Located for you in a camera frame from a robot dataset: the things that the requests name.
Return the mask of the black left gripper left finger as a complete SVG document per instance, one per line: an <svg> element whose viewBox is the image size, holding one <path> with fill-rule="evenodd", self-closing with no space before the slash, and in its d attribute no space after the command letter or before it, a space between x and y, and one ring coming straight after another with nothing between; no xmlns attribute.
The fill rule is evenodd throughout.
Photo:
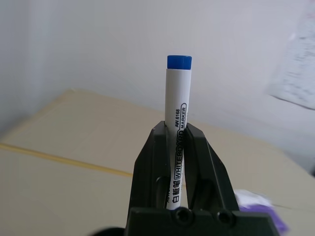
<svg viewBox="0 0 315 236"><path fill-rule="evenodd" d="M167 128L160 121L150 132L133 170L129 208L166 208L170 187Z"/></svg>

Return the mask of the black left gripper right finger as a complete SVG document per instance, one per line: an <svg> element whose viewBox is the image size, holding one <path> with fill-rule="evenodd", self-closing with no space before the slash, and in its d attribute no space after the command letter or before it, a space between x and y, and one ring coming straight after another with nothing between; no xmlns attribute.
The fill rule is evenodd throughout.
<svg viewBox="0 0 315 236"><path fill-rule="evenodd" d="M204 133L188 124L184 140L185 178L191 210L238 211L227 170Z"/></svg>

